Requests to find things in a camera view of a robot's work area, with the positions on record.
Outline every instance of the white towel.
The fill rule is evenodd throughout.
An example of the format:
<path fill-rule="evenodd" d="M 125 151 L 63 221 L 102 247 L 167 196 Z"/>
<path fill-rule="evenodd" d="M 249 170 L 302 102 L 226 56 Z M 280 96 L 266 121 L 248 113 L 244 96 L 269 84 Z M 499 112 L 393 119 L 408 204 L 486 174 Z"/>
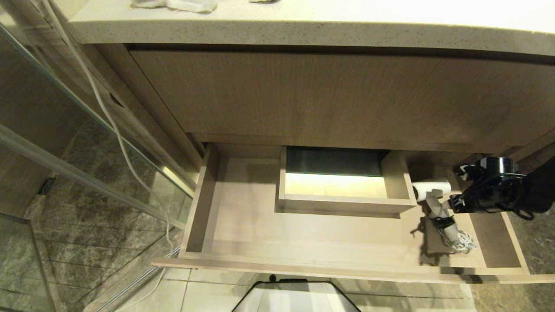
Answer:
<path fill-rule="evenodd" d="M 131 0 L 131 6 L 134 8 L 158 8 L 165 7 L 166 0 Z"/>
<path fill-rule="evenodd" d="M 210 13 L 218 5 L 218 0 L 168 0 L 168 8 L 195 13 Z"/>

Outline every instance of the glass panel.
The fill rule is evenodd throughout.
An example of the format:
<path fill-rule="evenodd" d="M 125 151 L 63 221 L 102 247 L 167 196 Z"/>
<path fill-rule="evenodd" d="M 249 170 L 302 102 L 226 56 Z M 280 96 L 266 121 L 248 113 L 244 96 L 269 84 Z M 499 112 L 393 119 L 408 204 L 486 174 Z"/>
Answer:
<path fill-rule="evenodd" d="M 0 4 L 0 22 L 10 31 L 17 32 L 19 38 L 29 35 L 32 40 L 23 43 L 40 57 L 44 51 L 42 48 L 48 47 L 34 48 L 33 41 L 40 40 L 35 40 L 33 35 L 48 33 L 48 27 L 34 32 L 21 14 L 10 20 L 13 12 L 3 12 L 5 6 L 13 9 L 14 5 L 9 2 Z M 24 154 L 26 148 L 36 145 L 40 153 L 36 152 L 38 158 L 32 158 L 38 162 L 35 163 L 0 142 L 0 213 L 31 220 L 44 276 L 49 282 L 48 289 L 56 309 L 95 310 L 95 306 L 102 306 L 150 268 L 153 257 L 168 254 L 165 220 L 138 210 L 144 207 L 134 202 L 135 199 L 149 205 L 158 206 L 158 203 L 131 175 L 113 131 L 97 115 L 85 112 L 84 104 L 63 89 L 22 45 L 4 31 L 0 29 L 0 66 L 3 69 L 0 72 L 0 126 L 15 134 L 2 139 L 5 143 L 9 138 L 21 136 L 28 142 L 21 140 L 18 143 L 21 149 L 12 148 Z M 43 61 L 48 58 L 53 60 L 53 66 L 58 65 L 56 56 L 46 55 L 41 58 L 41 63 L 46 66 Z M 68 76 L 73 70 L 72 67 L 62 69 Z M 90 90 L 86 83 L 76 81 L 75 84 Z M 127 151 L 138 174 L 168 208 L 170 220 L 174 224 L 181 221 L 182 226 L 188 217 L 191 197 L 131 144 L 127 144 Z M 90 181 L 94 178 L 105 183 L 102 187 L 110 191 L 123 192 L 129 197 L 119 198 L 127 204 L 107 197 L 104 194 L 110 192 L 97 185 L 87 184 L 86 187 L 51 171 L 52 168 L 61 172 L 65 170 L 63 166 L 55 167 L 54 163 L 76 167 L 78 170 L 72 171 L 77 175 L 74 180 L 84 178 Z M 53 178 L 55 182 L 49 184 L 48 192 L 37 195 L 39 189 L 44 190 L 41 185 L 47 178 Z M 13 302 L 16 297 L 11 291 L 25 294 L 23 286 L 29 279 L 27 275 L 35 272 L 35 268 L 28 251 L 19 250 L 22 243 L 13 228 L 0 223 L 0 234 L 0 272 L 15 276 L 8 280 L 2 275 L 0 291 L 6 290 L 9 294 L 0 293 L 0 303 L 7 298 L 6 306 L 0 304 L 0 310 L 40 310 L 38 306 L 46 304 L 36 301 L 39 298 L 30 303 L 32 309 L 16 306 Z M 180 229 L 170 230 L 175 245 L 180 241 L 180 235 Z"/>
<path fill-rule="evenodd" d="M 54 311 L 28 221 L 0 214 L 0 310 Z"/>
<path fill-rule="evenodd" d="M 38 70 L 32 57 L 24 57 L 23 47 L 11 43 L 14 44 L 9 34 L 0 36 L 3 69 L 0 73 L 0 124 L 109 187 L 142 203 L 160 207 L 131 174 L 115 133 L 94 114 L 83 111 L 83 103 L 69 97 L 50 74 L 45 76 L 44 70 Z M 130 144 L 127 144 L 127 151 L 144 182 L 163 191 L 156 194 L 169 218 L 185 223 L 186 204 L 191 203 L 191 197 Z M 28 182 L 33 191 L 44 181 L 44 173 L 36 177 Z"/>

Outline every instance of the speckled countertop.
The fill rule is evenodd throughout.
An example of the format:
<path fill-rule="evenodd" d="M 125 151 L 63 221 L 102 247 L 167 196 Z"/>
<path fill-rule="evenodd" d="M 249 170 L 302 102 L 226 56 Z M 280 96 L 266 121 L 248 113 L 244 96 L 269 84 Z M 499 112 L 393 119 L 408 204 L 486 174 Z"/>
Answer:
<path fill-rule="evenodd" d="M 209 43 L 475 49 L 555 56 L 555 1 L 219 0 L 210 14 L 89 0 L 81 43 Z"/>

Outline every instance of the white cable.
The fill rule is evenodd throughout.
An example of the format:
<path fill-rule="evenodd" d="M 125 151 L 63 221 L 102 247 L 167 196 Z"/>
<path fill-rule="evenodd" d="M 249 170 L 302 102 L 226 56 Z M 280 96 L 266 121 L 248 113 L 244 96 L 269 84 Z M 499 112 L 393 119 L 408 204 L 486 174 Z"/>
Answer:
<path fill-rule="evenodd" d="M 450 241 L 441 229 L 437 229 L 437 232 L 441 235 L 443 244 L 452 248 L 456 253 L 466 253 L 478 248 L 476 243 L 472 240 L 472 236 L 463 230 L 458 230 L 458 239 L 456 241 Z"/>
<path fill-rule="evenodd" d="M 158 278 L 158 282 L 156 282 L 156 285 L 154 286 L 154 288 L 148 294 L 146 294 L 146 296 L 143 296 L 141 299 L 139 299 L 139 300 L 137 300 L 137 301 L 135 301 L 131 304 L 128 304 L 128 305 L 126 305 L 122 308 L 119 308 L 114 312 L 120 312 L 121 310 L 124 310 L 124 309 L 127 309 L 127 308 L 131 307 L 131 306 L 134 306 L 135 304 L 137 304 L 137 303 L 143 301 L 144 299 L 148 298 L 148 296 L 152 295 L 152 293 L 155 292 L 156 289 L 158 288 L 158 286 L 160 285 L 160 282 L 162 281 L 162 277 L 164 276 L 165 271 L 166 271 L 166 268 L 162 269 L 162 272 L 160 273 L 160 277 Z"/>
<path fill-rule="evenodd" d="M 54 23 L 54 26 L 58 30 L 58 33 L 60 34 L 60 36 L 62 36 L 62 39 L 68 45 L 69 50 L 71 51 L 71 53 L 73 53 L 73 55 L 77 59 L 77 62 L 79 62 L 79 65 L 81 65 L 81 67 L 85 71 L 85 74 L 87 75 L 87 78 L 89 79 L 89 83 L 90 83 L 91 87 L 93 88 L 94 96 L 97 98 L 98 104 L 100 105 L 100 108 L 102 109 L 102 112 L 104 112 L 104 114 L 106 115 L 106 117 L 110 121 L 110 124 L 112 125 L 112 128 L 114 129 L 114 132 L 115 132 L 116 136 L 118 137 L 118 143 L 119 143 L 119 146 L 122 150 L 123 157 L 125 158 L 125 162 L 127 163 L 127 166 L 129 167 L 129 170 L 131 170 L 131 173 L 133 174 L 135 179 L 140 183 L 140 185 L 142 185 L 143 188 L 145 188 L 150 193 L 150 195 L 152 195 L 158 201 L 158 203 L 160 204 L 161 208 L 159 207 L 158 209 L 160 210 L 160 212 L 164 213 L 165 217 L 166 217 L 166 241 L 168 241 L 168 244 L 170 245 L 170 252 L 173 251 L 174 245 L 173 245 L 173 243 L 171 242 L 171 240 L 169 238 L 170 220 L 169 220 L 168 211 L 167 211 L 164 203 L 152 191 L 152 189 L 146 183 L 144 183 L 144 181 L 139 177 L 139 175 L 137 174 L 137 172 L 133 168 L 133 165 L 131 164 L 131 160 L 129 159 L 129 155 L 127 154 L 127 150 L 125 149 L 125 145 L 123 143 L 122 134 L 119 131 L 118 125 L 115 123 L 114 119 L 112 118 L 112 116 L 108 112 L 106 106 L 104 105 L 104 101 L 102 100 L 102 97 L 100 96 L 100 93 L 98 92 L 98 88 L 97 88 L 96 83 L 94 82 L 92 74 L 90 73 L 87 65 L 85 64 L 85 62 L 83 61 L 83 59 L 81 58 L 81 56 L 79 55 L 79 53 L 77 52 L 75 47 L 73 46 L 72 41 L 69 39 L 68 35 L 66 34 L 65 30 L 63 29 L 62 24 L 60 23 L 60 21 L 58 20 L 58 17 L 54 13 L 54 10 L 52 10 L 52 6 L 50 5 L 49 1 L 48 0 L 42 0 L 42 2 L 43 2 L 44 6 L 46 8 L 46 11 L 48 12 L 48 15 L 50 15 L 50 17 L 51 17 L 52 22 Z"/>

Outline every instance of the drawer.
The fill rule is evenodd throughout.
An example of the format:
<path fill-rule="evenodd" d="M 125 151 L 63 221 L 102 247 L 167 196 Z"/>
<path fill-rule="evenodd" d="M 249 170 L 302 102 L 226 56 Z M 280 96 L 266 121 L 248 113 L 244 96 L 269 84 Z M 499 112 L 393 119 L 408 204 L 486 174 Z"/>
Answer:
<path fill-rule="evenodd" d="M 498 154 L 554 128 L 551 64 L 160 48 L 130 53 L 201 142 Z"/>
<path fill-rule="evenodd" d="M 382 202 L 308 196 L 293 200 L 310 209 L 293 205 L 299 211 L 290 213 L 283 208 L 292 200 L 282 183 L 286 152 L 279 146 L 210 144 L 179 256 L 153 264 L 423 283 L 555 281 L 552 275 L 529 274 L 505 213 L 455 215 L 478 249 L 449 254 L 422 207 L 413 204 L 407 171 L 412 168 L 402 152 L 381 161 L 387 196 Z M 451 194 L 460 193 L 450 168 L 435 167 L 433 175 L 447 177 Z M 394 184 L 403 187 L 394 192 Z M 402 209 L 397 200 L 407 201 Z M 333 207 L 342 211 L 334 213 Z M 384 213 L 384 207 L 394 213 Z"/>

